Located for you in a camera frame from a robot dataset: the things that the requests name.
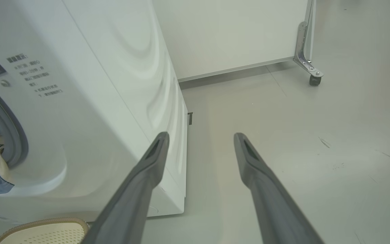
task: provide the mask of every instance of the screw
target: screw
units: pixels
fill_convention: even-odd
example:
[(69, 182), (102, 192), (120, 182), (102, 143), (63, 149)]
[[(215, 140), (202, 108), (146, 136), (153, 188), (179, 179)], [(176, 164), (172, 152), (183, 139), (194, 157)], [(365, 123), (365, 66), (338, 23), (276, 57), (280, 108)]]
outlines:
[(5, 79), (1, 80), (1, 85), (3, 87), (9, 87), (10, 86), (10, 83), (8, 81), (6, 81)]

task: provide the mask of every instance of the gray floor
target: gray floor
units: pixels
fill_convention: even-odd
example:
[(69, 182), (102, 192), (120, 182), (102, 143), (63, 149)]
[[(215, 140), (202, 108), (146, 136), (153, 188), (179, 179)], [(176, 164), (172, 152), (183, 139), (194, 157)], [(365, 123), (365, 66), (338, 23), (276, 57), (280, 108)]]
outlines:
[(327, 244), (390, 243), (390, 1), (319, 0), (313, 65), (182, 84), (186, 211), (147, 221), (143, 243), (261, 243), (232, 137), (245, 133)]

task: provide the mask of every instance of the caster wheel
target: caster wheel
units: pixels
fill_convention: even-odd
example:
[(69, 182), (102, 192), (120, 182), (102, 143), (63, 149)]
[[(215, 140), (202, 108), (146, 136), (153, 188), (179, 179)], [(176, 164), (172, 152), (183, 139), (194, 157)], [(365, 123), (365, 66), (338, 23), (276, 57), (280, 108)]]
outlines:
[(311, 76), (309, 78), (309, 84), (310, 85), (313, 85), (313, 86), (318, 86), (320, 85), (320, 82), (322, 81), (322, 78), (321, 77), (315, 77), (315, 76)]

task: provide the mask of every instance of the white washing machine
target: white washing machine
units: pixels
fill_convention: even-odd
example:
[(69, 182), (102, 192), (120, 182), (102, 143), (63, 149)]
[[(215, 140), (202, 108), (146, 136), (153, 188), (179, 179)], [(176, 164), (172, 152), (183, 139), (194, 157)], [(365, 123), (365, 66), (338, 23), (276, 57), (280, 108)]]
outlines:
[(0, 217), (94, 221), (161, 131), (148, 216), (184, 211), (187, 108), (149, 0), (0, 1)]

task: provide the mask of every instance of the beige basket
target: beige basket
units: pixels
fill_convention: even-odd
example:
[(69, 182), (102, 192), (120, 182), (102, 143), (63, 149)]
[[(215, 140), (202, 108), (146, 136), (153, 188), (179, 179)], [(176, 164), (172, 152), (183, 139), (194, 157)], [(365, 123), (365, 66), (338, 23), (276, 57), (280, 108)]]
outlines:
[(51, 218), (22, 224), (0, 236), (0, 244), (77, 244), (88, 232), (78, 218)]

